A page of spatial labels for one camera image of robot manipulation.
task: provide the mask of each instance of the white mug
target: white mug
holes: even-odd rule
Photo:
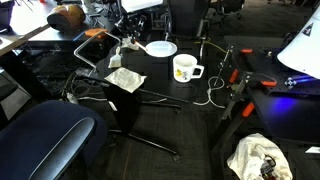
[[[197,62],[197,59],[189,54],[175,56],[173,58],[173,77],[182,83],[201,78],[204,67],[197,65]],[[195,69],[200,69],[199,75],[193,75]]]

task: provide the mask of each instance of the mug handle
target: mug handle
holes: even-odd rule
[[[204,66],[195,65],[194,69],[200,69],[200,74],[199,75],[192,75],[191,79],[201,78],[203,70],[204,70]]]

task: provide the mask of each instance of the white bag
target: white bag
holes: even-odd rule
[[[292,179],[289,164],[279,147],[258,133],[241,139],[227,163],[241,180],[263,180],[260,168],[266,155],[276,162],[272,174],[277,180]]]

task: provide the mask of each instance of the white lamp shade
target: white lamp shade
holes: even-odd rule
[[[278,59],[291,69],[320,79],[320,6]]]
[[[121,0],[121,5],[127,12],[145,9],[162,3],[163,0]]]

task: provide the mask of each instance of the white plate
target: white plate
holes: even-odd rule
[[[177,46],[169,41],[154,41],[146,46],[146,53],[154,57],[168,57],[177,52]]]

